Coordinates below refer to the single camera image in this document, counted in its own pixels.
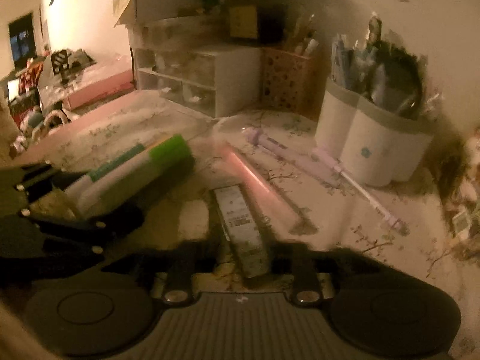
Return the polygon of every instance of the white pen holder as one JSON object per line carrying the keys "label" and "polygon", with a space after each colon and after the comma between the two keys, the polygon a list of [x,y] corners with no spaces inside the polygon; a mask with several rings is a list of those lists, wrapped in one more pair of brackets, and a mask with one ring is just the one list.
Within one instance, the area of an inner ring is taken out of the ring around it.
{"label": "white pen holder", "polygon": [[408,181],[432,138],[429,123],[392,114],[328,80],[315,140],[359,183]]}

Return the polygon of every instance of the ribbed gray panel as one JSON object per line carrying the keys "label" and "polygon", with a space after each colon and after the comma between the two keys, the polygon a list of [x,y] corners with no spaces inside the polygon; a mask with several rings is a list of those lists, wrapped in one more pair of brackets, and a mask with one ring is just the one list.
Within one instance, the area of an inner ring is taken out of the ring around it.
{"label": "ribbed gray panel", "polygon": [[140,344],[112,360],[374,360],[335,335],[318,310],[282,293],[202,294],[170,309]]}

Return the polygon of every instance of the desk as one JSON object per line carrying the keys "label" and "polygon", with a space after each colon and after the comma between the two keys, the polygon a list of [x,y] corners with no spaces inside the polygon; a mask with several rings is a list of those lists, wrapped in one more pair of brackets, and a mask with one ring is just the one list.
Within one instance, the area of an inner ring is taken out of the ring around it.
{"label": "desk", "polygon": [[[281,143],[307,154],[314,146],[315,123],[284,112],[251,111],[220,120],[198,114],[159,98],[156,91],[136,91],[89,112],[29,149],[16,162],[49,159],[57,167],[83,170],[97,167],[137,142],[180,133],[196,157],[195,173],[155,201],[145,224],[114,245],[107,259],[116,259],[141,247],[170,248],[178,241],[178,216],[182,202],[207,199],[208,190],[229,177],[221,159],[215,157],[214,142],[227,140],[243,152],[265,177],[304,214],[312,229],[304,234],[273,232],[278,239],[305,242],[315,250],[335,245],[349,247],[431,283],[450,294],[462,311],[462,325],[452,347],[460,357],[480,347],[480,269],[470,260],[456,260],[447,249],[447,229],[440,199],[429,173],[419,169],[410,183],[373,191],[379,200],[407,223],[410,234],[401,236],[387,228],[379,214],[349,185],[334,190],[249,145],[242,127],[253,125]],[[39,207],[53,214],[64,208],[52,200]],[[287,279],[268,283],[260,290],[279,290]],[[228,255],[214,275],[200,278],[202,290],[244,290]]]}

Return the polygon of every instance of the pen holder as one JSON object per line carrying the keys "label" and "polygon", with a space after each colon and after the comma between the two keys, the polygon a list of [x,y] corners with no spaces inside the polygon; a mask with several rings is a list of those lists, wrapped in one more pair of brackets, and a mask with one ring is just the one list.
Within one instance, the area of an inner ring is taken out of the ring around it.
{"label": "pen holder", "polygon": [[430,123],[404,119],[327,81],[315,141],[358,182],[408,181],[432,138]]}
{"label": "pen holder", "polygon": [[261,104],[308,116],[312,108],[313,78],[312,58],[264,48]]}

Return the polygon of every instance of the yellow sticky note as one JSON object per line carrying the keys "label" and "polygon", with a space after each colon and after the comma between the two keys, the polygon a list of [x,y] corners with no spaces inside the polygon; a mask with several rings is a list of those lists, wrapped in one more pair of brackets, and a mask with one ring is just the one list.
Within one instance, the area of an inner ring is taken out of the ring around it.
{"label": "yellow sticky note", "polygon": [[246,39],[258,38],[258,18],[255,5],[230,8],[230,36]]}

